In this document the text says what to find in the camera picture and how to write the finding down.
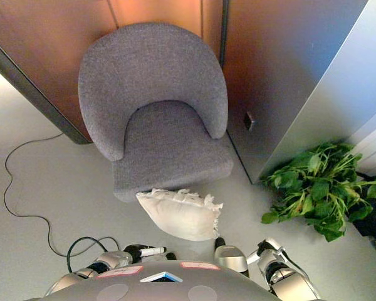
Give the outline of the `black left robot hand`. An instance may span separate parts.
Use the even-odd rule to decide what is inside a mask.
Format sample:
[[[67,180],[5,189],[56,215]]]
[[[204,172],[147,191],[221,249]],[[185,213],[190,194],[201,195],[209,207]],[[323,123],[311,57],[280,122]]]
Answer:
[[[141,257],[148,257],[153,255],[160,255],[167,251],[166,247],[159,246],[147,246],[147,245],[128,245],[124,248],[124,252],[129,253],[132,256],[133,262],[138,262]]]

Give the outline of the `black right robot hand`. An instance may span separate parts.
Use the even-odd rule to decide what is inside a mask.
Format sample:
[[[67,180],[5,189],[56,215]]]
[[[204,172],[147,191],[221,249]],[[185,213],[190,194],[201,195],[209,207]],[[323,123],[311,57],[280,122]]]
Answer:
[[[261,252],[259,250],[254,250],[252,253],[250,253],[246,257],[247,265],[250,266],[251,264],[257,262],[260,259],[260,254],[261,254]]]

